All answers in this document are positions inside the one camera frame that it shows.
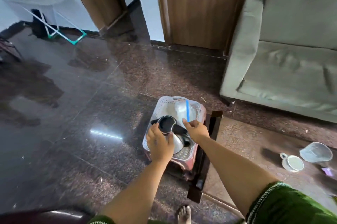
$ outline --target blue zip strip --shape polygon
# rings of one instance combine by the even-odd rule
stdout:
[[[188,100],[186,100],[186,115],[187,115],[187,122],[189,122],[189,106],[188,106]]]

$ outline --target kettle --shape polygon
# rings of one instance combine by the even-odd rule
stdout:
[[[159,119],[151,120],[151,125],[155,123],[159,123],[159,130],[163,135],[169,135],[169,132],[173,132],[174,154],[190,145],[190,141],[187,139],[190,138],[187,129],[179,126],[174,117],[165,115]]]

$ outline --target person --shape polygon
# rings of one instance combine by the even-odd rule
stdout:
[[[207,154],[248,224],[337,224],[337,216],[331,211],[212,140],[207,128],[200,122],[183,120],[183,124],[190,137]],[[148,219],[160,179],[173,156],[173,134],[166,140],[158,124],[154,124],[149,128],[146,139],[152,162],[89,224],[165,223]],[[179,209],[177,223],[191,224],[189,206]]]

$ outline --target person's left hand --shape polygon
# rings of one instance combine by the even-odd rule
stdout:
[[[148,147],[151,152],[152,162],[168,164],[174,152],[173,133],[170,132],[168,141],[159,130],[159,124],[153,124],[146,135]]]

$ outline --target sofa leg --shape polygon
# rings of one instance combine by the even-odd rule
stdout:
[[[234,98],[230,98],[227,96],[221,96],[221,101],[227,105],[228,107],[232,107],[233,104],[235,103],[235,99]]]

